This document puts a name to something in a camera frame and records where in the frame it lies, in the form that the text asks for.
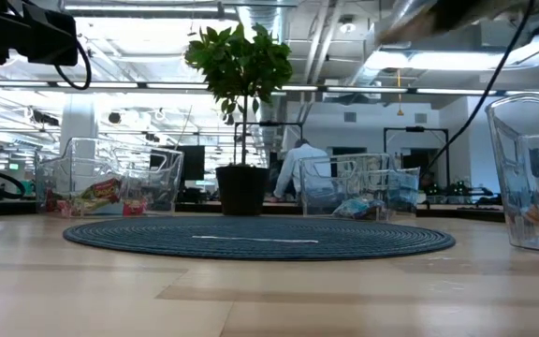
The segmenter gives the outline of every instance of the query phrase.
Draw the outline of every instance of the white shirt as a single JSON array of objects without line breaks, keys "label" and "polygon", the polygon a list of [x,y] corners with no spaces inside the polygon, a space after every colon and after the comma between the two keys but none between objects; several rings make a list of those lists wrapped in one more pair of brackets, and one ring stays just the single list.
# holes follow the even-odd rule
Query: white shirt
[{"label": "white shirt", "polygon": [[[328,154],[320,149],[315,149],[309,144],[303,144],[297,149],[292,149],[288,151],[286,159],[282,165],[282,170],[280,171],[280,176],[278,177],[278,182],[276,183],[276,189],[273,191],[273,195],[277,198],[281,198],[284,195],[284,190],[292,178],[293,185],[297,193],[300,192],[300,170],[299,170],[299,160],[303,158],[313,158],[313,157],[327,157]],[[316,166],[317,173],[322,177],[331,176],[331,168],[328,163],[319,164]]]}]

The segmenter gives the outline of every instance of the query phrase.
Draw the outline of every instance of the ceiling vent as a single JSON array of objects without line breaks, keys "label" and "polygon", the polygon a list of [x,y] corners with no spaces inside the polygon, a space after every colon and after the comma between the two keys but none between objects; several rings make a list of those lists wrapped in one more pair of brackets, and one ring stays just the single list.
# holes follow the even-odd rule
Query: ceiling vent
[{"label": "ceiling vent", "polygon": [[344,122],[345,123],[356,123],[357,122],[357,113],[356,112],[345,112],[344,113]]},{"label": "ceiling vent", "polygon": [[415,123],[416,124],[427,124],[428,123],[428,114],[427,113],[416,113],[415,114]]}]

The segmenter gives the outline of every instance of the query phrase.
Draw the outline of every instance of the black plant pot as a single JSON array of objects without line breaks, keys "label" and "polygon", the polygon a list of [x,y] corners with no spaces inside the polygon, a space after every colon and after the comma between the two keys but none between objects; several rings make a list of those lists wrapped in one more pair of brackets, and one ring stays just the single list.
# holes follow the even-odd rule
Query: black plant pot
[{"label": "black plant pot", "polygon": [[216,168],[224,215],[259,215],[263,209],[269,171],[266,168]]}]

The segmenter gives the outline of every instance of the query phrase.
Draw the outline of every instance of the potted plant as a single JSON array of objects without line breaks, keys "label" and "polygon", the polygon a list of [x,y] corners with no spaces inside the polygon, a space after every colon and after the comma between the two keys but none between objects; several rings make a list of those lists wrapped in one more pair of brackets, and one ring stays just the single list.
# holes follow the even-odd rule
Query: potted plant
[{"label": "potted plant", "polygon": [[224,120],[234,121],[232,113],[242,113],[242,157],[239,165],[218,168],[222,210],[226,215],[259,215],[263,207],[268,170],[246,165],[246,123],[249,103],[253,113],[259,101],[271,104],[271,93],[290,80],[292,66],[288,62],[290,48],[274,43],[271,34],[260,24],[252,41],[244,37],[239,24],[216,32],[199,30],[200,40],[191,41],[185,54],[186,64],[201,70],[207,90],[215,102],[222,101]]}]

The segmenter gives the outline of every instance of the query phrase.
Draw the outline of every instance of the wooden floor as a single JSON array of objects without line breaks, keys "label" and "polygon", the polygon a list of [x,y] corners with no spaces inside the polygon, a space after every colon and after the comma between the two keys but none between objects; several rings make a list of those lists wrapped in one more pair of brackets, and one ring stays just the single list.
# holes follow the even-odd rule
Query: wooden floor
[{"label": "wooden floor", "polygon": [[79,221],[0,217],[0,336],[539,337],[539,253],[512,248],[501,224],[416,221],[457,246],[349,262],[197,260],[65,242]]}]

